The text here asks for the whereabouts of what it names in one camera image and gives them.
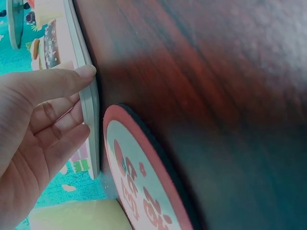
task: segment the book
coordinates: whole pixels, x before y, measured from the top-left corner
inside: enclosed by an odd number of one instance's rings
[[[91,64],[71,0],[35,0],[32,21],[44,30],[30,45],[32,70],[56,68],[71,62],[70,69]],[[99,96],[96,81],[80,92],[84,123],[91,130],[85,144],[70,159],[76,173],[99,174]]]

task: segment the printed design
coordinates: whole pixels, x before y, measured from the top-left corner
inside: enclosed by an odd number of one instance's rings
[[[25,21],[27,22],[28,25],[33,25],[36,23],[35,21],[35,13],[33,11],[30,11],[26,16],[25,16]]]
[[[47,69],[61,63],[57,43],[56,20],[51,21],[45,29],[44,52]]]
[[[192,230],[162,161],[127,111],[119,105],[109,107],[103,129],[113,179],[134,228]]]
[[[142,162],[140,162],[139,166],[140,166],[141,174],[143,175],[143,177],[145,177],[147,174],[146,174],[146,171],[145,171],[145,168],[144,168],[144,164]]]
[[[68,185],[68,184],[62,184],[62,188],[66,192],[73,192],[73,191],[75,191],[77,189],[75,186],[71,186],[71,185]]]
[[[138,198],[138,188],[135,185],[135,179],[138,177],[136,170],[134,169],[133,164],[131,163],[129,157],[125,157],[125,160],[123,159],[122,150],[119,146],[118,141],[114,140],[114,151],[115,155],[119,156],[117,159],[118,167],[120,171],[122,172],[123,168],[126,168],[127,177],[125,177],[126,174],[122,175],[127,179],[126,183],[128,184],[128,188],[125,186],[123,177],[121,177],[121,187],[122,187],[122,194],[124,195],[124,199],[128,203],[133,216],[136,221],[139,220],[140,215],[138,211],[138,206],[136,203],[136,199]],[[144,164],[142,162],[139,163],[140,172],[142,176],[146,176],[146,171]],[[161,206],[158,200],[154,200],[150,193],[148,192],[148,189],[143,186],[143,194],[145,195],[145,198],[143,199],[143,210],[142,212],[145,212],[148,220],[150,223],[156,227],[158,230],[169,230],[167,225],[172,224],[172,219],[169,215],[162,214]]]
[[[87,152],[86,144],[87,142],[85,142],[70,159],[73,171],[75,173],[81,173],[90,170],[89,155]]]

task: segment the round coaster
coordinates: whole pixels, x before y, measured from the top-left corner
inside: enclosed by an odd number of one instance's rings
[[[104,138],[119,198],[135,229],[200,229],[170,161],[131,109],[120,104],[106,110]]]

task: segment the wooden surface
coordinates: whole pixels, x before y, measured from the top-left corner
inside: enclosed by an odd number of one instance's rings
[[[307,1],[74,2],[102,113],[139,114],[204,228],[307,229]]]

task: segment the round object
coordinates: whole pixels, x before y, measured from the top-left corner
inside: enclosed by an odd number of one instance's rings
[[[38,49],[39,49],[39,39],[34,39],[34,41],[31,44],[31,50],[30,50],[32,60],[37,59]]]
[[[107,109],[104,138],[119,198],[135,229],[200,229],[169,159],[131,109]]]
[[[13,49],[20,49],[24,31],[24,1],[7,0],[6,13],[9,24],[10,42]]]

